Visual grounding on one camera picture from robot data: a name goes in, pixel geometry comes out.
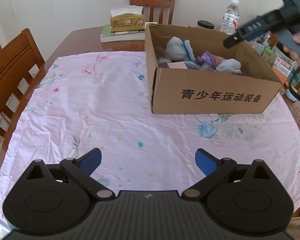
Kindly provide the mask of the yellow tissue pack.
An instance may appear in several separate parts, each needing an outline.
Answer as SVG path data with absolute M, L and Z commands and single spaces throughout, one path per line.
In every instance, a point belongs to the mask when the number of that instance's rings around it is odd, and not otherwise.
M 140 31 L 145 29 L 143 6 L 125 5 L 110 11 L 110 31 Z

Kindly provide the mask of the labelled plastic container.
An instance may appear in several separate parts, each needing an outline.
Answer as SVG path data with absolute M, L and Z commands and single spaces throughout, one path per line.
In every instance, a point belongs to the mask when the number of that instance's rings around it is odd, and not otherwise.
M 277 47 L 273 47 L 271 51 L 272 55 L 269 58 L 269 64 L 285 77 L 288 77 L 296 63 Z

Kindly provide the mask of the clear plastic jar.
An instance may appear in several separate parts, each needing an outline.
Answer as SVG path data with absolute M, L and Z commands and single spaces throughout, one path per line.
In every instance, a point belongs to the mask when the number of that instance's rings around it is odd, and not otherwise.
M 154 51 L 157 58 L 158 66 L 167 65 L 172 62 L 166 53 L 166 49 L 162 47 L 154 47 Z

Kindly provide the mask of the thick white book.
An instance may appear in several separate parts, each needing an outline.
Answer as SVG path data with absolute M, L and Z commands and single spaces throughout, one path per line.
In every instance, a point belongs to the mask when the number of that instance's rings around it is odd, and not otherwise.
M 100 35 L 102 43 L 119 42 L 119 41 L 139 41 L 145 39 L 145 31 L 120 31 L 111 32 L 110 25 L 105 25 Z

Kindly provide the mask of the pink knitted sock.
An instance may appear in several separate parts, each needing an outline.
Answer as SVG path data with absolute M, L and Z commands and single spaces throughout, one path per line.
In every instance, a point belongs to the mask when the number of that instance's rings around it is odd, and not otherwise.
M 225 58 L 220 57 L 220 56 L 213 55 L 212 57 L 214 59 L 216 67 L 225 61 Z

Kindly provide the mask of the brown cardboard box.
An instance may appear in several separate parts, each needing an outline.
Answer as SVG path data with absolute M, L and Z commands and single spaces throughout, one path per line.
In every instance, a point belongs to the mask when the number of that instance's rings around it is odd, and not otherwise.
M 205 51 L 241 63 L 242 75 L 158 66 L 154 47 L 166 48 L 172 37 L 189 40 L 194 55 Z M 145 52 L 151 110 L 154 114 L 260 114 L 282 82 L 269 64 L 243 41 L 227 49 L 228 37 L 216 30 L 177 25 L 146 28 Z

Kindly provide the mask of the pink floral tablecloth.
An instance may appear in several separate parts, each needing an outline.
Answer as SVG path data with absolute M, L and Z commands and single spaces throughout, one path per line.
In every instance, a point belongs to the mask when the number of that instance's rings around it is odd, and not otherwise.
M 194 163 L 203 148 L 240 164 L 263 159 L 300 207 L 300 131 L 282 96 L 262 114 L 153 114 L 144 53 L 87 53 L 58 58 L 21 114 L 0 168 L 0 225 L 31 161 L 95 147 L 102 163 L 92 177 L 114 192 L 183 191 L 203 178 Z

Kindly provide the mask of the wooden chair behind table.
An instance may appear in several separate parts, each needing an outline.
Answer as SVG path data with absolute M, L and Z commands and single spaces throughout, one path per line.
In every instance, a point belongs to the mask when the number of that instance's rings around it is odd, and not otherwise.
M 159 9 L 158 23 L 164 23 L 164 11 L 168 9 L 167 23 L 172 24 L 175 0 L 129 0 L 130 5 L 149 7 L 149 21 L 154 22 L 154 9 Z

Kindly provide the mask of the purple crochet flower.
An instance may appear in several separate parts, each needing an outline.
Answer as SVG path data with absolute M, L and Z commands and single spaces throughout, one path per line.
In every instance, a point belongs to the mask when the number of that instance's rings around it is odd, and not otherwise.
M 208 51 L 205 51 L 201 56 L 196 57 L 196 61 L 200 65 L 207 64 L 212 68 L 216 68 L 214 59 L 212 57 L 213 55 L 210 54 Z

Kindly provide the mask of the blue speckled sock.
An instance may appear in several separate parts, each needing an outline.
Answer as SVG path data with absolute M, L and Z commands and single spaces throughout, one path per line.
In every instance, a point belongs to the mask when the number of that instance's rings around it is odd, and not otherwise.
M 200 66 L 192 61 L 184 61 L 183 63 L 185 64 L 187 69 L 200 70 Z

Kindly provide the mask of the wooden chair left side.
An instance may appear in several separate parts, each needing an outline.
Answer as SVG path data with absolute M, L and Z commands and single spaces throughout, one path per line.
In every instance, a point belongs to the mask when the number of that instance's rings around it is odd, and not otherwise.
M 14 113 L 6 105 L 11 95 L 21 100 L 24 95 L 18 86 L 21 80 L 29 85 L 33 81 L 30 69 L 37 66 L 44 68 L 45 61 L 28 28 L 24 29 L 17 37 L 9 42 L 0 51 L 0 118 L 9 123 Z M 0 127 L 0 136 L 5 130 Z

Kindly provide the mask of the clear water bottle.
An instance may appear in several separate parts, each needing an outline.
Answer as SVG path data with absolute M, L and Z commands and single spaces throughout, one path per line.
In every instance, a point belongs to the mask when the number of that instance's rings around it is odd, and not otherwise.
M 239 12 L 239 0 L 231 0 L 231 4 L 226 8 L 223 20 L 221 23 L 220 31 L 228 35 L 233 35 L 238 27 L 240 12 Z

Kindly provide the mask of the black lid glass jar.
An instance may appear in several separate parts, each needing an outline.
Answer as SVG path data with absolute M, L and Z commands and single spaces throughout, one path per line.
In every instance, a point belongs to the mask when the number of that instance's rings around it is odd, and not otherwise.
M 214 29 L 215 25 L 209 21 L 205 21 L 205 20 L 199 20 L 197 22 L 197 27 L 198 28 L 204 28 L 204 29 Z

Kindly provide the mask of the white blue striped sock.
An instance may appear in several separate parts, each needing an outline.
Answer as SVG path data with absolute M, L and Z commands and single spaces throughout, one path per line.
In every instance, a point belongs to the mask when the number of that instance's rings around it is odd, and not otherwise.
M 189 40 L 181 40 L 178 37 L 172 37 L 166 45 L 166 55 L 171 61 L 192 61 L 194 57 L 193 49 Z

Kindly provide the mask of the light blue sock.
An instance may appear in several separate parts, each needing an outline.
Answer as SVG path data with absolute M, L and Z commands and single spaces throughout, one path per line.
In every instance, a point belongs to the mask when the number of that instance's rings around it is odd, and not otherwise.
M 241 75 L 241 63 L 236 59 L 227 59 L 216 67 L 217 72 Z

